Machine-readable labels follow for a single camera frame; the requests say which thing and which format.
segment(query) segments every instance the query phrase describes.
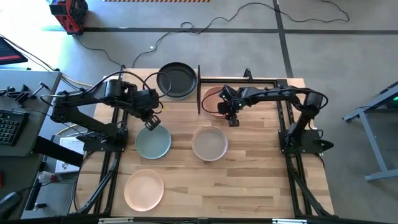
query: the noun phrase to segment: black keyboard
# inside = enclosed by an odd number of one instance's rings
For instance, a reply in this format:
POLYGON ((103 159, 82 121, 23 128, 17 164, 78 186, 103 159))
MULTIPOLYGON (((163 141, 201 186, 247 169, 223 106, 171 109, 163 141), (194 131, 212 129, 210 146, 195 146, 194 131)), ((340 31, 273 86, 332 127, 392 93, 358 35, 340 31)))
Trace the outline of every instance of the black keyboard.
POLYGON ((0 145, 14 146, 28 117, 29 113, 0 110, 0 145))

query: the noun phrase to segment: butcher block tabletop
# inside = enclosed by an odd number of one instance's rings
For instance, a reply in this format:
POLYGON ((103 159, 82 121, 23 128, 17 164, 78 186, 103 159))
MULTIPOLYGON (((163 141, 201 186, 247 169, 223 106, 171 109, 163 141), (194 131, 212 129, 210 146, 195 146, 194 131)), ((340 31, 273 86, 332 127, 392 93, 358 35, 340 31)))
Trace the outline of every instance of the butcher block tabletop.
MULTIPOLYGON (((127 69, 143 79, 159 69, 127 69)), ((135 83, 139 89, 142 83, 132 75, 124 74, 123 80, 135 83)), ((148 80, 156 88, 156 77, 148 80)), ((301 78, 288 78, 287 83, 304 87, 301 78)), ((266 84, 228 84, 233 88, 255 86, 273 88, 266 84)), ((201 95, 219 83, 202 83, 201 95)), ((197 110, 197 94, 184 100, 161 98, 164 110, 158 117, 163 127, 172 135, 168 153, 160 159, 148 160, 141 157, 134 145, 138 132, 144 123, 128 117, 129 138, 122 153, 116 182, 111 215, 129 217, 219 217, 219 218, 292 218, 294 217, 290 196, 286 161, 280 153, 278 130, 279 118, 276 102, 262 102, 245 107, 238 113, 240 126, 231 128, 224 118, 212 116, 197 110), (228 138, 228 150, 218 161, 205 162, 192 151, 192 136, 206 126, 221 129, 228 138), (138 170, 156 171, 164 181, 164 195, 158 206, 148 212, 131 209, 124 199, 124 185, 138 170)), ((294 111, 297 119, 300 112, 294 111)), ((95 119, 110 123, 113 108, 98 104, 95 119)), ((103 152, 93 153, 84 163, 77 183, 76 203, 82 206, 97 188, 103 163, 103 152)), ((325 171, 320 158, 303 154, 303 166, 308 188, 326 211, 333 213, 325 171)), ((297 195, 300 208, 304 211, 302 193, 298 185, 297 195)), ((108 187, 104 191, 102 209, 106 204, 108 187)))

